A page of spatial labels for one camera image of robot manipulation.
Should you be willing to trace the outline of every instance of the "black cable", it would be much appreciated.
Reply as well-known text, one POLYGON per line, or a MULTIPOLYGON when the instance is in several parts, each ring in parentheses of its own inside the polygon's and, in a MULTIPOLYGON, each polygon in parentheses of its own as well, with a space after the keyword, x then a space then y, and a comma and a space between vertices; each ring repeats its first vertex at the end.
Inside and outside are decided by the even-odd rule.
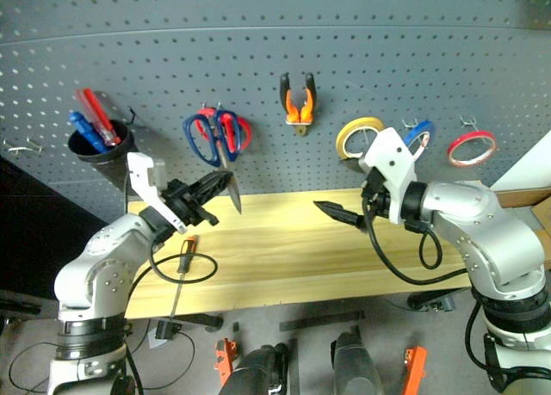
POLYGON ((193 339, 191 338, 190 335, 188 335, 187 333, 183 333, 183 332, 176 332, 178 335, 183 335, 185 337, 188 338, 188 340, 191 342, 191 360, 189 361, 189 364, 188 366, 183 370, 182 373, 180 373, 178 376, 175 377, 175 379, 173 379, 171 382, 169 382, 168 384, 164 384, 162 386, 152 386, 150 388, 148 387, 144 387, 144 389, 146 389, 147 391, 156 391, 158 389, 164 389, 164 388, 168 388, 169 386, 177 383, 188 371, 189 369, 191 368, 191 365, 193 364, 193 361, 195 359, 195 342, 193 341, 193 339))
POLYGON ((471 348, 471 333, 473 331, 474 320, 476 319, 476 315, 479 314, 479 310, 480 302, 477 301, 474 304, 471 315, 468 317, 467 326, 465 327, 465 350, 467 351, 468 357, 471 359, 471 361, 473 361, 473 364, 480 369, 484 369, 486 371, 486 364, 482 363, 477 359, 476 356, 474 356, 473 349, 471 348))
POLYGON ((408 277, 404 275, 402 272, 400 272, 393 264, 388 260, 387 256, 385 255, 385 252, 382 250, 381 246, 379 245, 379 242, 377 241, 377 237, 375 236, 375 230, 373 228, 373 222, 372 218, 375 217, 374 213, 371 213, 368 210, 367 203, 364 201, 364 204, 362 205, 363 212, 364 212, 364 220, 365 220, 365 226, 368 231, 369 239, 371 240, 371 244, 373 245, 373 248, 377 252, 377 255, 381 259, 381 261, 387 266, 387 268, 393 272, 396 276, 398 276, 402 281, 406 281, 408 283, 411 283, 412 285, 431 285, 433 283, 438 283, 440 281, 446 281, 447 279, 451 279, 452 277, 456 277, 458 275, 463 275, 464 273, 467 273, 467 270, 465 268, 460 268, 458 270, 455 270, 453 272, 447 273, 446 275, 438 276, 433 279, 412 279, 411 277, 408 277))
POLYGON ((421 261, 421 264, 423 265, 424 268, 427 268, 428 270, 434 270, 435 268, 438 268, 440 264, 442 264, 442 256, 443 256, 443 253, 442 253, 442 245, 440 244, 440 240, 431 229, 427 229, 427 231, 423 233, 423 236, 421 237, 421 241, 419 242, 419 260, 421 261), (424 259, 424 254, 423 254, 424 240, 427 238, 427 236, 430 236, 430 238, 432 239, 436 247, 436 261, 433 264, 428 264, 424 259))
POLYGON ((158 277, 160 277, 161 279, 165 280, 165 281, 169 281, 170 283, 176 283, 178 285, 190 285, 192 283, 200 283, 202 281, 205 281, 207 279, 210 279, 211 277, 213 277, 216 272, 218 271, 218 263, 209 255, 203 255, 202 253, 178 253, 177 255, 172 255, 172 256, 168 256, 166 257, 165 259, 163 259, 162 261, 166 261, 167 259, 170 259, 170 258, 179 258, 179 257, 194 257, 194 256, 198 256, 198 257, 201 257, 203 259, 207 259, 209 260, 213 265, 214 265, 214 268, 213 268, 213 271, 210 272, 208 275, 205 275, 203 277, 200 277, 198 279, 193 279, 191 281, 181 281, 180 279, 176 279, 176 278, 173 278, 173 277, 169 277, 167 275, 165 275, 163 272, 161 272, 159 270, 159 268, 157 267, 158 266, 158 263, 155 263, 155 260, 153 259, 153 247, 152 247, 152 250, 151 250, 151 253, 149 254, 149 264, 150 264, 150 267, 147 268, 146 270, 148 269, 151 269, 153 270, 153 272, 155 272, 155 275, 157 275, 158 277))
POLYGON ((49 376, 46 376, 43 380, 41 380, 38 384, 36 384, 35 386, 33 386, 31 389, 27 389, 27 391, 23 394, 23 395, 28 395, 29 393, 33 393, 33 390, 38 388, 40 385, 42 385, 44 382, 48 382, 48 380, 50 379, 49 376))
MULTIPOLYGON (((183 284, 199 283, 200 281, 205 281, 206 279, 210 279, 211 277, 213 277, 214 274, 218 271, 218 263, 211 256, 203 255, 202 253, 187 253, 187 254, 184 254, 184 255, 179 255, 178 254, 178 255, 168 256, 168 257, 165 257, 165 258, 159 260, 158 262, 154 262, 155 263, 155 268, 158 270, 157 266, 159 264, 164 263, 164 262, 168 262, 169 260, 172 260, 172 259, 177 259, 180 256, 186 256, 186 255, 191 255, 192 257, 193 256, 203 257, 203 258, 205 258, 205 259, 207 259, 207 260, 209 260, 213 263, 214 269, 210 274, 208 274, 206 276, 203 276, 199 279, 193 279, 191 281, 183 281, 183 284)), ((130 297, 132 296, 132 293, 134 292, 134 289, 138 286, 138 283, 145 277, 145 275, 147 275, 152 270, 154 271, 152 266, 150 266, 149 268, 146 268, 143 272, 141 272, 139 274, 139 276, 136 278, 136 280, 132 284, 132 287, 130 287, 130 292, 128 293, 128 300, 130 300, 130 297)), ((172 283, 182 282, 179 279, 174 279, 174 281, 173 281, 171 277, 168 277, 168 278, 170 279, 169 281, 172 282, 172 283)))
POLYGON ((386 299, 386 298, 383 298, 383 300, 385 300, 385 302, 387 302, 389 305, 394 306, 394 307, 396 307, 396 308, 398 308, 398 309, 401 309, 402 311, 416 312, 416 313, 425 313, 425 312, 427 312, 427 311, 415 311, 415 310, 413 310, 413 309, 410 309, 409 307, 397 305, 397 304, 395 304, 394 302, 392 302, 391 300, 386 299))
POLYGON ((465 328, 465 350, 470 360, 479 367, 484 369, 487 373, 493 374, 505 374, 511 375, 509 377, 510 381, 517 380, 520 378, 538 378, 542 380, 551 380, 551 370, 546 367, 491 367, 485 363, 479 361, 473 353, 473 348, 471 348, 471 333, 473 331, 473 324, 476 316, 480 311, 480 302, 477 301, 474 304, 474 308, 471 311, 471 315, 468 317, 467 326, 465 328))
POLYGON ((136 368, 136 364, 134 363, 134 359, 132 359, 132 354, 128 350, 128 347, 127 347, 127 360, 128 360, 128 365, 130 365, 130 369, 132 370, 132 375, 134 375, 136 386, 138 387, 138 394, 144 395, 144 386, 141 383, 141 378, 139 377, 138 368, 136 368))
POLYGON ((152 320, 147 319, 147 325, 145 326, 144 335, 141 337, 141 340, 139 341, 138 346, 136 346, 136 348, 130 351, 132 355, 138 352, 139 347, 141 347, 141 345, 145 342, 145 339, 147 338, 147 333, 149 332, 149 327, 151 326, 151 324, 152 324, 152 320))
POLYGON ((58 345, 56 345, 55 343, 50 343, 50 342, 38 342, 38 343, 35 343, 27 348, 25 348, 24 350, 22 350, 19 354, 17 354, 15 356, 15 358, 13 359, 13 361, 9 364, 9 368, 8 368, 8 379, 9 379, 9 383, 11 385, 13 385, 14 387, 16 387, 17 389, 21 389, 22 391, 27 391, 27 393, 46 393, 46 391, 36 391, 36 387, 43 384, 44 382, 46 382, 45 380, 42 380, 39 384, 33 386, 32 388, 24 388, 22 386, 19 386, 17 385, 14 380, 13 380, 13 377, 11 376, 12 374, 12 370, 13 370, 13 366, 15 365, 15 363, 17 362, 17 360, 25 353, 27 352, 28 350, 32 349, 32 348, 35 348, 37 346, 40 346, 40 345, 49 345, 49 346, 54 346, 54 347, 58 347, 58 345))

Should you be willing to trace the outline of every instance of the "scissor blade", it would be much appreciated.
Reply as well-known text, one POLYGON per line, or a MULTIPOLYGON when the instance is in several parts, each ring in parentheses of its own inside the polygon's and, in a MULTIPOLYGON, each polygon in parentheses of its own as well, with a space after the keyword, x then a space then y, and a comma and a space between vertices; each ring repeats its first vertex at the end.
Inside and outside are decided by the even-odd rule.
POLYGON ((227 185, 227 192, 230 194, 230 198, 236 210, 241 214, 241 198, 239 197, 239 187, 235 176, 232 177, 227 185))

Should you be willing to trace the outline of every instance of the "gray floor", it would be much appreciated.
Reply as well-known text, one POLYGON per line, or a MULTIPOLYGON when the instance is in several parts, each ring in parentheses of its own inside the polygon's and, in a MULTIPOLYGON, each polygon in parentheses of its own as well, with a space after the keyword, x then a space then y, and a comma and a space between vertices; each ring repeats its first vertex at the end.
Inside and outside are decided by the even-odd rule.
MULTIPOLYGON (((474 300, 469 291, 455 296, 454 312, 409 312, 393 306, 405 306, 406 295, 396 294, 372 298, 341 299, 304 305, 269 306, 239 310, 224 314, 225 326, 215 333, 201 327, 188 327, 196 356, 189 372, 175 385, 151 394, 215 394, 220 389, 218 373, 214 371, 214 343, 222 337, 235 338, 243 352, 262 344, 276 344, 296 338, 298 342, 300 394, 329 395, 332 391, 330 343, 342 331, 358 325, 362 339, 381 374, 387 395, 400 394, 406 375, 404 350, 422 345, 429 351, 424 378, 419 394, 493 394, 486 375, 467 358, 463 348, 463 331, 474 300), (294 332, 279 332, 281 321, 310 318, 325 314, 357 311, 365 312, 365 319, 317 326, 294 332), (232 323, 239 322, 239 333, 232 331, 232 323)), ((145 330, 146 321, 133 321, 135 333, 128 338, 134 348, 145 330)), ((0 343, 0 392, 22 394, 8 382, 8 365, 13 357, 28 345, 37 342, 55 342, 57 324, 53 320, 32 320, 12 324, 2 334, 0 343)), ((474 327, 474 351, 482 356, 480 318, 474 327)), ((47 376, 48 360, 53 347, 37 347, 16 363, 14 379, 30 387, 47 376)), ((144 386, 160 386, 177 376, 189 363, 190 343, 184 336, 155 349, 146 342, 135 354, 144 386)))

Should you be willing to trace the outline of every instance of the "gray pegboard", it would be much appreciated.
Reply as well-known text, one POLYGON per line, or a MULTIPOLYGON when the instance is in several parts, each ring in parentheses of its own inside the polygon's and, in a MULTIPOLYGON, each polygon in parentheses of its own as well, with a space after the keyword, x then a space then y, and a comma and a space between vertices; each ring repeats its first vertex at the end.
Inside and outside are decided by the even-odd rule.
POLYGON ((429 119, 437 135, 417 164, 424 181, 503 175, 550 127, 550 0, 1 0, 0 124, 40 157, 3 155, 110 221, 121 194, 66 147, 75 88, 107 93, 113 116, 139 120, 138 147, 191 182, 209 171, 182 120, 200 102, 248 118, 254 139, 235 163, 244 194, 357 187, 337 163, 335 137, 359 115, 403 135, 429 119), (303 73, 319 108, 305 138, 284 124, 279 76, 303 73), (448 165, 449 142, 474 115, 499 151, 472 169, 448 165))

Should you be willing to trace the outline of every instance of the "tape roll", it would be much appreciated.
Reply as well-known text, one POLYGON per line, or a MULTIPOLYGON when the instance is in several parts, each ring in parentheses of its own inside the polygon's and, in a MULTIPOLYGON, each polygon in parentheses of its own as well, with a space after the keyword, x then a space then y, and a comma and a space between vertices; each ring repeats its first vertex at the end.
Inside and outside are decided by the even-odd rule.
POLYGON ((417 160, 424 152, 424 149, 427 148, 427 145, 430 142, 430 139, 435 134, 436 127, 433 122, 431 121, 422 121, 419 124, 417 124, 405 137, 404 137, 404 144, 407 146, 407 148, 410 148, 410 146, 415 142, 416 139, 421 139, 421 143, 419 145, 419 148, 412 153, 413 159, 417 160))
POLYGON ((448 147, 448 161, 455 167, 474 167, 475 165, 486 162, 497 148, 498 145, 496 144, 496 137, 492 133, 489 131, 472 131, 470 133, 463 134, 459 138, 452 141, 448 147), (490 143, 490 146, 482 154, 475 158, 471 158, 470 160, 458 160, 454 158, 454 151, 457 150, 458 147, 474 139, 485 139, 490 143))
POLYGON ((350 136, 354 133, 358 133, 362 130, 373 131, 379 133, 385 129, 385 125, 381 120, 375 117, 360 117, 352 120, 346 124, 341 131, 338 132, 335 146, 337 148, 337 154, 340 158, 359 158, 362 156, 362 152, 348 152, 346 150, 346 143, 350 136))

